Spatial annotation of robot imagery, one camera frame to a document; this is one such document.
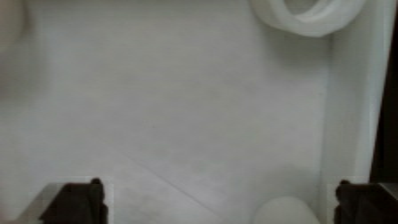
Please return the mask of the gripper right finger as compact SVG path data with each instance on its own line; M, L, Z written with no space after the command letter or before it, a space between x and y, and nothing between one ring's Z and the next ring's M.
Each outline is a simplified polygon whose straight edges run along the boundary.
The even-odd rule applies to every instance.
M398 224L398 200L378 184L339 182L334 224Z

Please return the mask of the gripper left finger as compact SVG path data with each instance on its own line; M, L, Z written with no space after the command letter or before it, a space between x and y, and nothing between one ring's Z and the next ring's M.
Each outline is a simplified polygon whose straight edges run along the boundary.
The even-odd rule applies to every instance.
M104 185L99 178L62 186L39 220L42 224L108 224Z

